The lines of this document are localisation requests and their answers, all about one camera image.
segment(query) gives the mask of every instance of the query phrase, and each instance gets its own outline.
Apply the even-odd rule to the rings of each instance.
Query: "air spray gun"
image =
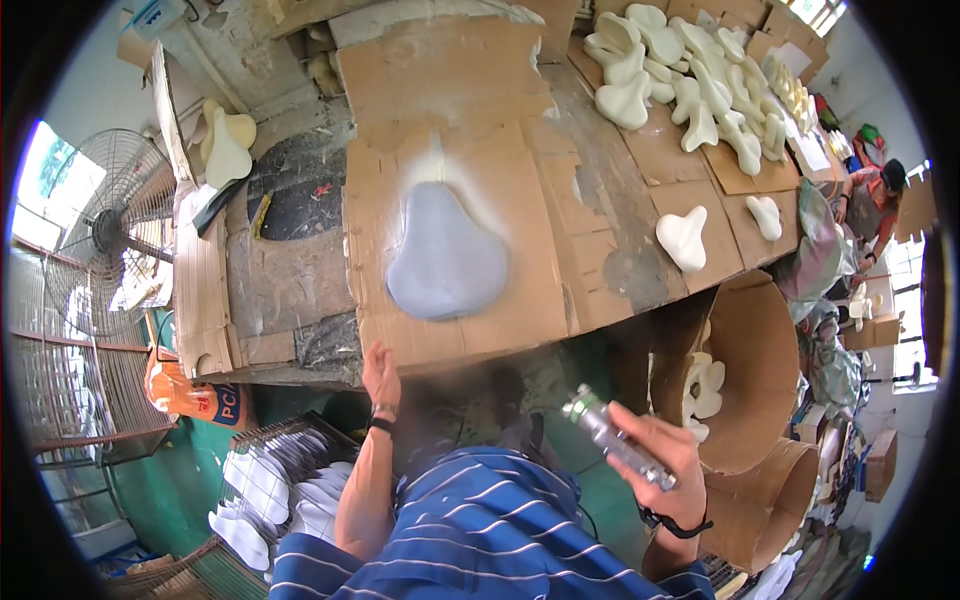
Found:
[[[649,452],[624,441],[626,434],[610,423],[607,403],[597,397],[586,383],[580,384],[577,394],[570,395],[570,401],[564,406],[564,416],[586,430],[605,456],[612,454],[637,475],[660,486],[664,492],[677,483],[677,478]]]

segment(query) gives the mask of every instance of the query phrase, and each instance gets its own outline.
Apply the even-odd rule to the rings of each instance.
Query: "man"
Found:
[[[843,182],[839,200],[832,203],[837,225],[847,225],[863,242],[878,237],[870,252],[860,259],[861,273],[876,264],[893,237],[905,183],[903,165],[894,158],[882,170],[866,167],[852,173]]]
[[[696,560],[698,535],[681,539],[661,526],[637,573],[580,527],[574,478],[514,449],[469,447],[436,457],[400,481],[395,507],[390,430],[400,380],[379,342],[364,360],[373,418],[340,500],[337,547],[305,534],[284,538],[272,599],[713,597]],[[677,476],[664,493],[608,457],[637,502],[696,531],[707,492],[693,435],[616,403],[610,417]]]

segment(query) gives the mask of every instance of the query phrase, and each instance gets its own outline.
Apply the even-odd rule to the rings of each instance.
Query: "hand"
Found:
[[[847,220],[847,199],[841,198],[840,204],[837,205],[837,210],[833,214],[833,220],[836,221],[837,225],[843,225],[843,222]]]
[[[363,385],[370,394],[373,416],[396,421],[400,410],[400,378],[394,366],[394,351],[373,342],[363,357]]]
[[[693,434],[655,417],[638,417],[618,402],[611,402],[609,411],[613,426],[656,456],[677,478],[673,489],[662,492],[660,486],[608,456],[610,466],[633,487],[636,501],[658,515],[673,518],[681,529],[698,527],[707,509],[707,488]]]

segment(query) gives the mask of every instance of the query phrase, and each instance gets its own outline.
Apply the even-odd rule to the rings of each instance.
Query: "floor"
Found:
[[[598,539],[627,565],[639,567],[645,543],[633,494],[602,461],[600,450],[559,410],[568,391],[581,382],[603,397],[612,397],[606,343],[602,332],[594,332],[521,353],[507,362],[523,375],[526,392],[521,412],[544,413],[546,439],[564,467],[579,473],[581,506],[592,516]],[[369,410],[360,395],[277,386],[254,386],[253,406],[261,425],[316,410],[347,432],[364,427]],[[461,445],[482,443],[499,431],[482,398],[472,397],[448,409],[445,429],[451,438],[459,437]],[[209,537],[206,515],[219,497],[221,464],[231,435],[217,425],[182,419],[180,428],[167,436],[154,456],[114,469],[118,499],[147,548],[183,556]],[[593,533],[589,520],[584,526]]]

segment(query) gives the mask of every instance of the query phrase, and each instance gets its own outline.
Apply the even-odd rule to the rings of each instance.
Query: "spray gun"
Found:
[[[610,423],[607,413],[607,403],[597,397],[586,383],[580,384],[577,393],[571,394],[570,401],[564,405],[564,416],[587,431],[590,439],[600,446],[605,456],[612,454],[617,457],[633,472],[659,486],[664,492],[672,490],[677,483],[673,473],[645,449],[627,444],[624,441],[626,434]],[[682,540],[692,538],[713,526],[713,521],[707,521],[707,516],[704,515],[704,522],[699,527],[684,530],[669,516],[658,515],[639,504],[636,506],[640,510],[640,519],[648,527],[654,529],[662,524]]]
[[[610,423],[607,403],[597,397],[586,383],[580,384],[577,394],[570,395],[570,401],[564,406],[564,416],[586,430],[605,456],[612,454],[637,475],[660,486],[664,492],[677,483],[677,478],[650,453],[624,441],[626,434]]]

